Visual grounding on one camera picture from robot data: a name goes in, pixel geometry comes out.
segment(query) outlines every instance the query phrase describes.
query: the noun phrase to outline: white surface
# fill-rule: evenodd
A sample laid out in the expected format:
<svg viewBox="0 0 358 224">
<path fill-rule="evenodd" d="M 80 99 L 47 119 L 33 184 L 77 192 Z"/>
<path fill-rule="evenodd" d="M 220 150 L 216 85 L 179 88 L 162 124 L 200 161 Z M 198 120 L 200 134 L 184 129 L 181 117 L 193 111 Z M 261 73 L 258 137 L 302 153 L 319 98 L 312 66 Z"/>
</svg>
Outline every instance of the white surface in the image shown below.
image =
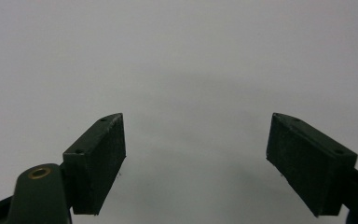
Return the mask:
<svg viewBox="0 0 358 224">
<path fill-rule="evenodd" d="M 0 200 L 117 112 L 122 176 L 75 224 L 344 223 L 265 151 L 281 112 L 358 152 L 358 1 L 0 1 Z"/>
</svg>

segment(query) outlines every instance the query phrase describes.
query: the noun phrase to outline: white background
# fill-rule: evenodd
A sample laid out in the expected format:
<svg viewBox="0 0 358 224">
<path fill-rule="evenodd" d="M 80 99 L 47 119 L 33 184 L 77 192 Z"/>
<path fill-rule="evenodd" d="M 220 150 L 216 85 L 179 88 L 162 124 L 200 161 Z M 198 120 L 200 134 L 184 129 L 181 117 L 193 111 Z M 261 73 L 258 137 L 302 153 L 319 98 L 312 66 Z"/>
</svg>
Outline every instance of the white background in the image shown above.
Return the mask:
<svg viewBox="0 0 358 224">
<path fill-rule="evenodd" d="M 265 152 L 280 112 L 358 153 L 358 0 L 0 1 L 0 200 L 117 112 L 128 158 L 75 224 L 344 223 Z"/>
</svg>

